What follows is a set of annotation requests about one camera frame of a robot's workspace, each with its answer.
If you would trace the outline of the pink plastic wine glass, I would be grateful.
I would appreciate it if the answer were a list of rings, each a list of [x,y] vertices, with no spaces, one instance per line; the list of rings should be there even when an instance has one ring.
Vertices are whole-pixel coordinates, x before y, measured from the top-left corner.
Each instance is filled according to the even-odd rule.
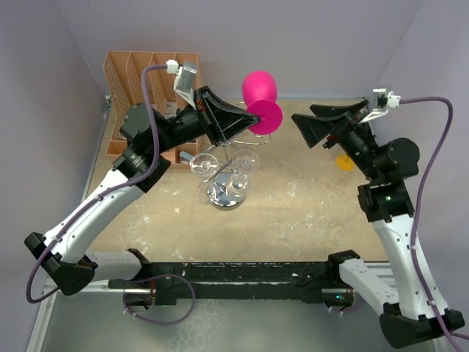
[[[249,73],[241,86],[246,111],[259,116],[260,122],[249,128],[256,135],[275,132],[283,121],[283,111],[277,104],[278,90],[274,77],[267,71]]]

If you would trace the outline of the orange plastic wine glass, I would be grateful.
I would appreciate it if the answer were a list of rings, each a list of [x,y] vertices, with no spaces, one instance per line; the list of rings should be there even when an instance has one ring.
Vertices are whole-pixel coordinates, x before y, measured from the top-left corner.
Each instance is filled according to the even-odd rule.
[[[336,157],[336,165],[338,168],[346,172],[350,172],[355,168],[355,164],[352,159],[345,154]]]

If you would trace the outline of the clear wine glass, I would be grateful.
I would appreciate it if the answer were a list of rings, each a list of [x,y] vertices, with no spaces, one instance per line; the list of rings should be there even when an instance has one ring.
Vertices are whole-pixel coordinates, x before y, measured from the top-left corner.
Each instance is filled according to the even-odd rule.
[[[211,179],[219,168],[218,159],[209,153],[199,153],[189,162],[191,172],[201,178],[199,183],[199,194],[208,197]]]
[[[232,171],[238,174],[255,172],[259,167],[259,157],[251,150],[238,150],[232,159]]]
[[[250,189],[251,182],[247,174],[233,173],[226,186],[228,198],[235,202],[243,202]]]

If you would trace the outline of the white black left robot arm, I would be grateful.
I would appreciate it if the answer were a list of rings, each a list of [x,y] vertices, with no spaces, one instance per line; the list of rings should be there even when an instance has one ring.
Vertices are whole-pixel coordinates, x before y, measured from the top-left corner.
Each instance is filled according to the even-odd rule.
[[[153,109],[148,92],[143,103],[128,109],[121,127],[128,145],[100,185],[53,229],[26,237],[26,247],[37,259],[34,273],[43,268],[66,296],[104,279],[127,280],[134,287],[148,284],[151,270],[141,252],[90,252],[91,243],[161,179],[171,165],[164,152],[201,136],[218,146],[262,120],[222,101],[207,86],[191,95],[192,102],[169,119]]]

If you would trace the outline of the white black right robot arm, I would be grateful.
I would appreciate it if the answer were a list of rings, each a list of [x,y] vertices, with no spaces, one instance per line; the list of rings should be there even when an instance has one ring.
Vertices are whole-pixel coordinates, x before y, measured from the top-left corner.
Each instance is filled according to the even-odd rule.
[[[405,137],[378,144],[366,121],[367,104],[313,104],[311,115],[292,115],[308,147],[339,145],[362,171],[367,183],[358,187],[358,202],[384,247],[396,288],[352,250],[329,256],[326,279],[334,287],[350,286],[374,309],[393,348],[440,337],[452,341],[453,331],[465,321],[448,306],[432,277],[417,234],[421,204],[412,202],[405,186],[418,174],[419,148]]]

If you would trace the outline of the blue stapler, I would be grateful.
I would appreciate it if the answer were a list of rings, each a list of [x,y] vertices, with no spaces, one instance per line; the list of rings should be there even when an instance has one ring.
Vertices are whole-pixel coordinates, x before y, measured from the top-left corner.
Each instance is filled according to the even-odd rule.
[[[181,164],[189,164],[193,158],[194,158],[193,155],[185,151],[181,151],[179,154],[179,159],[180,159]]]

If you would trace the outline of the orange perforated desk organizer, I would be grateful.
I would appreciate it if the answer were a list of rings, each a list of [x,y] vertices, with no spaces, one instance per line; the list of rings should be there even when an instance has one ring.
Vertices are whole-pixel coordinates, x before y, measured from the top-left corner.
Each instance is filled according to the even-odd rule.
[[[108,143],[106,155],[115,160],[127,146],[120,133],[129,108],[144,101],[141,88],[141,72],[149,65],[162,65],[169,60],[180,65],[186,61],[199,64],[198,53],[110,51],[103,64],[111,100],[117,113],[114,130]],[[170,118],[188,103],[173,90],[174,76],[163,71],[147,75],[147,89],[152,107],[164,117]]]

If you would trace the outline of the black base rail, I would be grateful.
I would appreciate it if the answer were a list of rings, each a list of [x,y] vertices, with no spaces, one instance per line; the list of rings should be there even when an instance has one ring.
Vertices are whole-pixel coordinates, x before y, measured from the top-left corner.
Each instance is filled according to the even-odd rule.
[[[175,305],[182,299],[294,300],[307,304],[348,307],[352,289],[331,272],[327,262],[152,262],[132,282],[113,279],[111,289],[136,296],[145,293],[154,305]]]

